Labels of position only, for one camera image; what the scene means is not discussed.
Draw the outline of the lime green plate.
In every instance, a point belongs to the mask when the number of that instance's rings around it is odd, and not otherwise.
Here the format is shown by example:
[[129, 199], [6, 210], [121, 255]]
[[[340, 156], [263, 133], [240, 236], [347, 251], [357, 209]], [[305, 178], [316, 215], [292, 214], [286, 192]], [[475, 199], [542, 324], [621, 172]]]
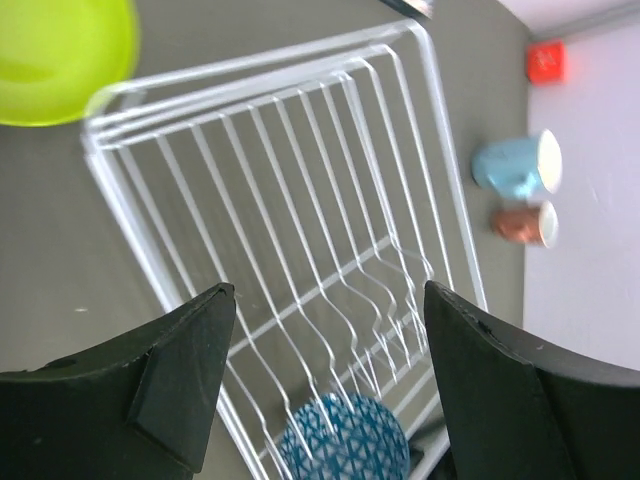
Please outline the lime green plate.
[[132, 75], [139, 49], [133, 1], [3, 1], [1, 123], [82, 118], [96, 92]]

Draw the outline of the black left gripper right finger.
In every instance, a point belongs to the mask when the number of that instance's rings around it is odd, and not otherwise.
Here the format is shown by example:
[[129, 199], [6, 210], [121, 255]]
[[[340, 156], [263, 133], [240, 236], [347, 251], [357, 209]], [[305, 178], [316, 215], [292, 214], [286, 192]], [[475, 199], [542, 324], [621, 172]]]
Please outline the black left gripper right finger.
[[460, 479], [636, 479], [639, 373], [424, 287], [429, 353]]

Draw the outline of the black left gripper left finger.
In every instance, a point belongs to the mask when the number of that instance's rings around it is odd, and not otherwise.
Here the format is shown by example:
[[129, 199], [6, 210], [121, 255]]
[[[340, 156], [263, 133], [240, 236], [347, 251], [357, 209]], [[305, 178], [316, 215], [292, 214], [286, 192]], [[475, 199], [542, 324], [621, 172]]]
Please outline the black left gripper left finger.
[[5, 479], [190, 479], [203, 469], [236, 319], [220, 283], [33, 371], [1, 376]]

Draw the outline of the light blue mug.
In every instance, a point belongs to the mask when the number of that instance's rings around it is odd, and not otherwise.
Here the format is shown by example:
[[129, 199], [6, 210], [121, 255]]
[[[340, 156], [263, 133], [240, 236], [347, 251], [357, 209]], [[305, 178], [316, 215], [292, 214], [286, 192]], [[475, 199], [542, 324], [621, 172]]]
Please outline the light blue mug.
[[556, 136], [549, 130], [491, 143], [471, 161], [476, 184], [504, 199], [526, 200], [561, 185], [563, 157]]

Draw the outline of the salmon pink mug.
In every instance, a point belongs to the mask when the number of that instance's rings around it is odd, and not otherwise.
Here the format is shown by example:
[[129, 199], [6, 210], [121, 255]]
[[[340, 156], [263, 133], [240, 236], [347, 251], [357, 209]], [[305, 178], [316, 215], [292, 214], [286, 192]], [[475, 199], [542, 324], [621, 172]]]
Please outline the salmon pink mug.
[[558, 214], [550, 201], [498, 210], [490, 222], [493, 232], [510, 242], [551, 248], [559, 236]]

